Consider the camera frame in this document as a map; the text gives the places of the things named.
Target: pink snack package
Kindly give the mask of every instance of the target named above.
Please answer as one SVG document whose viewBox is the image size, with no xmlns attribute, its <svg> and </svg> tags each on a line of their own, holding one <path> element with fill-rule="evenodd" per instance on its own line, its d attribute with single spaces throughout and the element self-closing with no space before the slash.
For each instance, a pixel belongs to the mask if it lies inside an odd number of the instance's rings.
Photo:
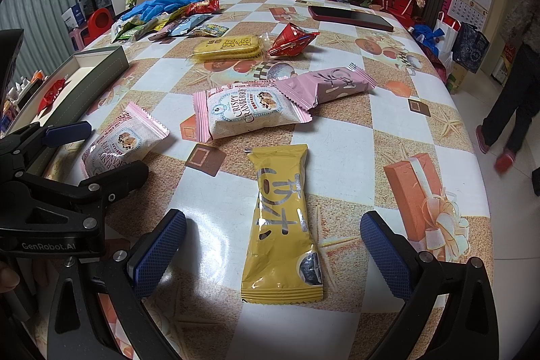
<svg viewBox="0 0 540 360">
<path fill-rule="evenodd" d="M 372 90 L 377 84 L 361 68 L 331 68 L 276 80 L 275 86 L 302 109 L 309 110 L 318 104 L 342 96 Z"/>
<path fill-rule="evenodd" d="M 244 81 L 194 93 L 196 140 L 311 121 L 311 115 L 277 90 L 274 81 Z"/>
<path fill-rule="evenodd" d="M 83 171 L 93 177 L 141 160 L 168 134 L 166 127 L 130 102 L 83 153 Z"/>
</svg>

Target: curtain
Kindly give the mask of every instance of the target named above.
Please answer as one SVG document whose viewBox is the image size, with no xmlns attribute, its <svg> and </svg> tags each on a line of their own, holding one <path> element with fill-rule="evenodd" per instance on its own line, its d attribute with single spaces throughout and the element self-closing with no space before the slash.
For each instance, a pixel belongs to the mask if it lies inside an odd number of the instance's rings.
<svg viewBox="0 0 540 360">
<path fill-rule="evenodd" d="M 78 0 L 2 0 L 0 29 L 24 29 L 12 85 L 36 70 L 52 74 L 74 52 L 62 13 Z"/>
</svg>

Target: purple snack package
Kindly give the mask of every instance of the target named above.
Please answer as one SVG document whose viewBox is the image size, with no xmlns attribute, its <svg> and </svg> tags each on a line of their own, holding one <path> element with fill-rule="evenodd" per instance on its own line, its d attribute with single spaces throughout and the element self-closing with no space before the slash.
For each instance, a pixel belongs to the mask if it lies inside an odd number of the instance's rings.
<svg viewBox="0 0 540 360">
<path fill-rule="evenodd" d="M 360 68 L 330 68 L 277 80 L 275 86 L 302 109 L 309 110 L 342 96 L 372 90 L 376 83 Z"/>
</svg>

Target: human hand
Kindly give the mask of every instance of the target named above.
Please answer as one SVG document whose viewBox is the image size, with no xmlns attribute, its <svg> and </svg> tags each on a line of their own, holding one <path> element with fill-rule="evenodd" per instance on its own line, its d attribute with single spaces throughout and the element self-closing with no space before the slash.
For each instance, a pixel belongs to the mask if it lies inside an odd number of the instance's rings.
<svg viewBox="0 0 540 360">
<path fill-rule="evenodd" d="M 6 263 L 0 261 L 0 293 L 6 293 L 17 287 L 20 278 Z"/>
</svg>

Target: yellow packaged cake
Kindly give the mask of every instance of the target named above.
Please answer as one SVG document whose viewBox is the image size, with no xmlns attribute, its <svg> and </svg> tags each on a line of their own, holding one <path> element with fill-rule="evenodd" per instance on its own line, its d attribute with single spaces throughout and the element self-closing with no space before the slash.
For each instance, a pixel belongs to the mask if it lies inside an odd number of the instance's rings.
<svg viewBox="0 0 540 360">
<path fill-rule="evenodd" d="M 263 56 L 263 40 L 255 35 L 231 35 L 210 38 L 193 49 L 192 57 L 199 61 L 250 60 Z"/>
<path fill-rule="evenodd" d="M 322 299 L 317 246 L 304 198 L 307 145 L 253 148 L 259 195 L 242 274 L 247 302 L 290 304 Z"/>
</svg>

